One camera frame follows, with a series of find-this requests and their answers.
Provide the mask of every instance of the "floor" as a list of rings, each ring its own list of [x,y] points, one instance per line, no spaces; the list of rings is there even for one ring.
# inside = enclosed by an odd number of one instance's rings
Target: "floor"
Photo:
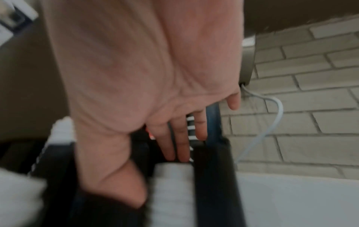
[[[359,16],[257,36],[247,88],[280,99],[285,114],[240,171],[359,180]],[[220,106],[234,157],[277,111],[244,92],[239,111]]]

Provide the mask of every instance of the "palm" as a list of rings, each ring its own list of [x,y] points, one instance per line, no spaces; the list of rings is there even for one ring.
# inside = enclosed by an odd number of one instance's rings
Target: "palm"
[[[205,139],[204,108],[238,92],[242,1],[63,5],[44,1],[45,12],[52,12],[47,25],[75,122],[83,186],[141,204],[128,134],[146,123],[171,160],[170,122],[179,159],[188,160],[185,115],[194,112],[196,135]],[[231,101],[237,108],[238,96]]]

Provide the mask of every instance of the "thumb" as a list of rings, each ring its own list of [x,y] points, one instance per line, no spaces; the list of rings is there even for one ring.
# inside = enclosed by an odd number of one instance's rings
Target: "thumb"
[[[76,164],[85,191],[117,199],[138,208],[146,201],[144,179],[129,160],[128,134],[76,121]]]

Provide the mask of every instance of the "finger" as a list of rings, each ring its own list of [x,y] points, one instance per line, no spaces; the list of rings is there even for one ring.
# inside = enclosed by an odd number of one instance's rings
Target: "finger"
[[[176,158],[175,149],[171,138],[171,131],[169,130],[168,124],[162,125],[148,125],[148,130],[156,138],[158,145],[161,148],[163,155],[167,161],[173,161]]]
[[[236,89],[235,93],[231,94],[226,98],[228,107],[231,110],[238,110],[240,107],[240,89]]]
[[[142,206],[147,190],[139,170],[129,161],[130,137],[78,123],[75,127],[76,163],[82,188],[135,208]]]
[[[188,162],[190,160],[190,142],[186,116],[176,117],[170,123],[175,135],[178,159],[181,162]]]
[[[193,117],[197,139],[206,140],[208,136],[206,109],[193,112]]]

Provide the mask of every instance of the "power cord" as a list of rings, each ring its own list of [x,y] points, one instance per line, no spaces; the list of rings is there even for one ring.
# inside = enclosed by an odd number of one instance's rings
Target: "power cord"
[[[245,86],[242,84],[240,86],[245,92],[247,92],[248,94],[254,96],[254,97],[257,97],[257,98],[261,98],[261,99],[264,99],[264,100],[268,100],[268,101],[272,101],[272,102],[275,102],[277,104],[277,107],[278,107],[278,114],[273,122],[273,124],[271,126],[269,126],[267,128],[266,131],[258,134],[252,141],[251,143],[247,146],[247,148],[239,155],[239,157],[236,159],[235,163],[239,163],[245,156],[247,156],[249,154],[249,152],[252,150],[252,148],[254,146],[256,146],[257,144],[259,144],[271,131],[273,131],[278,123],[280,122],[280,120],[282,119],[283,117],[283,104],[282,102],[275,98],[275,97],[266,97],[266,96],[262,96],[260,94],[257,94],[257,93],[254,93],[254,92],[251,92],[249,91],[248,89],[245,88]]]

